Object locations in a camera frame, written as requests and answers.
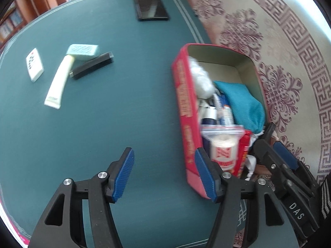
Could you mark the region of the light teal small box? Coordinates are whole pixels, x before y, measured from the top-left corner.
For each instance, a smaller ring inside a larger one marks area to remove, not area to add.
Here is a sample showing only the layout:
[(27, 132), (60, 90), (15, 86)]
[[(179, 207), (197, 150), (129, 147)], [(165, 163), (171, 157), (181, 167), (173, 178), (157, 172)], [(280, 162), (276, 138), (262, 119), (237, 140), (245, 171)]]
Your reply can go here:
[(71, 44), (67, 49), (67, 55), (87, 61), (96, 58), (99, 55), (99, 46), (90, 44)]

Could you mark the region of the red tin box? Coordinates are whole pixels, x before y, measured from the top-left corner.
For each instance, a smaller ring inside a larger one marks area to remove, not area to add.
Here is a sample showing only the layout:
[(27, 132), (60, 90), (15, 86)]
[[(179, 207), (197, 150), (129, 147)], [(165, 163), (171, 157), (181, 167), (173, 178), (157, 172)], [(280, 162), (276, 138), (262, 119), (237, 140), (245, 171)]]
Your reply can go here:
[(214, 81), (244, 84), (251, 95), (264, 107), (265, 121), (270, 122), (266, 97), (254, 62), (247, 55), (213, 44), (184, 45), (172, 63), (176, 88), (187, 183), (203, 198), (207, 197), (194, 162), (195, 150), (202, 147), (198, 101), (189, 59), (195, 58)]

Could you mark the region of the black flat case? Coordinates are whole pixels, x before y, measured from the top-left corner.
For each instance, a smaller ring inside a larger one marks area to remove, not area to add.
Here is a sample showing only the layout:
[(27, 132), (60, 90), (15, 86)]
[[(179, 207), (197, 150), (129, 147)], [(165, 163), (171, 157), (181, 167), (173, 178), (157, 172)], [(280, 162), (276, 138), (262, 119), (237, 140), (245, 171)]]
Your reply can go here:
[(162, 0), (133, 0), (139, 21), (168, 21), (168, 12)]

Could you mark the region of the teal table mat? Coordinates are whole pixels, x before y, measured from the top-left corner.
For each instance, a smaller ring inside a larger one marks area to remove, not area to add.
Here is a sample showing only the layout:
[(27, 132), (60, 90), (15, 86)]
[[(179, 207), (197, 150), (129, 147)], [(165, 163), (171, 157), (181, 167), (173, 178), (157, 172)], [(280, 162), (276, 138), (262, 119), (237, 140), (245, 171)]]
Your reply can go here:
[[(1, 197), (30, 238), (66, 178), (86, 180), (118, 160), (135, 164), (111, 207), (124, 247), (203, 245), (218, 207), (186, 181), (171, 65), (187, 43), (209, 37), (188, 0), (162, 0), (170, 19), (141, 22), (133, 0), (73, 0), (21, 30), (1, 55)], [(69, 79), (60, 109), (44, 105), (71, 44), (111, 52), (111, 64)], [(30, 80), (36, 48), (44, 72)]]

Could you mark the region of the wooden bookshelf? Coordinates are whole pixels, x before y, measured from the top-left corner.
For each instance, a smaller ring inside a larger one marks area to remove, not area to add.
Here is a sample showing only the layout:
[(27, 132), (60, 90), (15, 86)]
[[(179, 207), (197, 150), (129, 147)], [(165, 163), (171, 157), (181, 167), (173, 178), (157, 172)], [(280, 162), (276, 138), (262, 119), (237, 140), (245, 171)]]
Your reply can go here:
[(29, 23), (25, 0), (14, 0), (1, 19), (1, 51), (21, 29)]

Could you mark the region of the teal cloth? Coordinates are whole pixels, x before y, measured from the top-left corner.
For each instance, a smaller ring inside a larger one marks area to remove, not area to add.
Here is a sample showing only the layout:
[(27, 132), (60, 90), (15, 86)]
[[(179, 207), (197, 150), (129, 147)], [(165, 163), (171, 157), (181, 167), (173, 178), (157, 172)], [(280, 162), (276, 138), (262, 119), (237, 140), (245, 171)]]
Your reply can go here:
[(240, 83), (214, 81), (214, 84), (227, 98), (235, 123), (254, 134), (260, 133), (265, 124), (265, 110), (248, 88)]

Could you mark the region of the white crumpled plastic bag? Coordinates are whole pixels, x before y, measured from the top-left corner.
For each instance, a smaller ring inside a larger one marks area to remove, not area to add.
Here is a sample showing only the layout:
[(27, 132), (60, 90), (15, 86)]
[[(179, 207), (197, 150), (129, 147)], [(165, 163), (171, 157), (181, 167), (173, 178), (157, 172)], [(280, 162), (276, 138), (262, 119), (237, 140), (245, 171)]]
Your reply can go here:
[(209, 74), (195, 58), (189, 56), (188, 63), (196, 96), (201, 99), (210, 98), (215, 92), (215, 87)]

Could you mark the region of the white remote control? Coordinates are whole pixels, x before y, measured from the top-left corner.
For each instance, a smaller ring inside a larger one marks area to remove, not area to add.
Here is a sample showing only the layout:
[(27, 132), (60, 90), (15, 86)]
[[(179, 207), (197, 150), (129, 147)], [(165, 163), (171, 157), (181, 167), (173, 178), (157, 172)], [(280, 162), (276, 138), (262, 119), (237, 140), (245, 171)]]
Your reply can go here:
[(35, 82), (44, 72), (39, 52), (34, 48), (26, 57), (26, 65), (30, 80)]

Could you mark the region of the white cream tube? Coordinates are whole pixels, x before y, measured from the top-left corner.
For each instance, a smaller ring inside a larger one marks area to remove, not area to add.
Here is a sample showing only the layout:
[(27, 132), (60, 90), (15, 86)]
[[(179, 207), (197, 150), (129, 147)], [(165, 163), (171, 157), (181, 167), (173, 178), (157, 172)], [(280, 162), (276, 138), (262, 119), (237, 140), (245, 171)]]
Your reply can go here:
[(50, 85), (44, 105), (60, 109), (62, 94), (74, 60), (75, 58), (71, 55), (66, 55), (63, 58)]

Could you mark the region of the blue white tube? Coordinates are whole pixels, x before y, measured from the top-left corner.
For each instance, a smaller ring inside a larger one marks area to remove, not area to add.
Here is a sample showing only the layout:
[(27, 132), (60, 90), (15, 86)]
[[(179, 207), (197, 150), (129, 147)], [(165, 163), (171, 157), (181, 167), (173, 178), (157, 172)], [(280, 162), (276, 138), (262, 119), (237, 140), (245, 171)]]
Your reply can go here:
[(230, 103), (223, 93), (214, 93), (209, 99), (200, 99), (198, 114), (202, 124), (224, 126), (235, 124)]

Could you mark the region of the black rectangular trimmer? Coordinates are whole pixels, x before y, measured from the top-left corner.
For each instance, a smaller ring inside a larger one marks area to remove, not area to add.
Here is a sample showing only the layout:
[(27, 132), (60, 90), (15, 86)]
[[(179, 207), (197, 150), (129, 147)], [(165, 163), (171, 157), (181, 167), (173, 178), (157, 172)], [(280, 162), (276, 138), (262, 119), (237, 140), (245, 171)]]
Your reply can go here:
[(113, 54), (111, 52), (107, 52), (74, 68), (69, 73), (69, 76), (77, 80), (83, 76), (86, 76), (89, 73), (92, 73), (106, 65), (111, 64), (112, 62), (113, 62)]

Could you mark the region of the bagged white bandage roll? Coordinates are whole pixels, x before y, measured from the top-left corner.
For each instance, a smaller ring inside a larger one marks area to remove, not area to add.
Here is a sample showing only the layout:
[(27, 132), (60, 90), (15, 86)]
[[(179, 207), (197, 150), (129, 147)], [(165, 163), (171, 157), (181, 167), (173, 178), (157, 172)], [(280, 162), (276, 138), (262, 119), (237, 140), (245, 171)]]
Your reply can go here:
[(217, 162), (223, 171), (234, 169), (240, 139), (245, 130), (241, 125), (201, 125), (200, 133), (209, 158)]

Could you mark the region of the red snack packet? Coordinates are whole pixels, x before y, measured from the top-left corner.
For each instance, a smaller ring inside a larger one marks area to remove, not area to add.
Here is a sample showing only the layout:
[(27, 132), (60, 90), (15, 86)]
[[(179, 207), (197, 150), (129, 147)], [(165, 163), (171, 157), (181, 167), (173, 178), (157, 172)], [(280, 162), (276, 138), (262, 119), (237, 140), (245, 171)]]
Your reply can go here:
[(245, 130), (245, 134), (239, 141), (239, 145), (237, 148), (237, 158), (235, 160), (234, 167), (229, 170), (229, 172), (237, 178), (241, 177), (245, 165), (245, 160), (248, 154), (251, 135), (252, 135), (251, 131)]

